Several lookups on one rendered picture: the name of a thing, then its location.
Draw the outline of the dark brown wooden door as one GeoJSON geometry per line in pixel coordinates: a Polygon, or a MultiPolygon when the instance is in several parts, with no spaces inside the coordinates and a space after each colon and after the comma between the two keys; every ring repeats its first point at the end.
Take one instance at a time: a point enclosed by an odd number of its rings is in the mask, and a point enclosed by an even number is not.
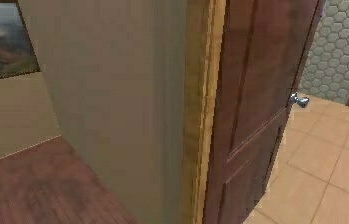
{"type": "Polygon", "coordinates": [[[227,0],[202,224],[263,197],[324,0],[227,0]]]}

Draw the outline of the silver door knob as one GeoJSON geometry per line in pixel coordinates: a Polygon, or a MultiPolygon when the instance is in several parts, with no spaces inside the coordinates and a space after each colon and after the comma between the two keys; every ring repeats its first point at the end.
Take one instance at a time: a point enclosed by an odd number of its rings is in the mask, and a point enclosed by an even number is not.
{"type": "Polygon", "coordinates": [[[308,97],[299,97],[298,93],[292,93],[289,97],[289,106],[292,107],[294,104],[298,105],[300,108],[306,108],[310,102],[308,97]]]}

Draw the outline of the framed landscape painting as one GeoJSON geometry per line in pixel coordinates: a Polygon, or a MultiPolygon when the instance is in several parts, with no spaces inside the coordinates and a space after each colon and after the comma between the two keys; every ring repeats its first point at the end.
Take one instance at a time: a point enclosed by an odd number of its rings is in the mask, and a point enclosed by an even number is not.
{"type": "Polygon", "coordinates": [[[18,0],[0,0],[0,79],[40,71],[18,0]]]}

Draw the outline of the light wooden door frame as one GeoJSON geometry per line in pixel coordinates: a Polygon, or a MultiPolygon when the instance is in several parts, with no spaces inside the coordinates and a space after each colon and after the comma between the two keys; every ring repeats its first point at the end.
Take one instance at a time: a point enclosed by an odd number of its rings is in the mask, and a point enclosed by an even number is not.
{"type": "Polygon", "coordinates": [[[202,224],[227,0],[188,0],[180,224],[202,224]]]}

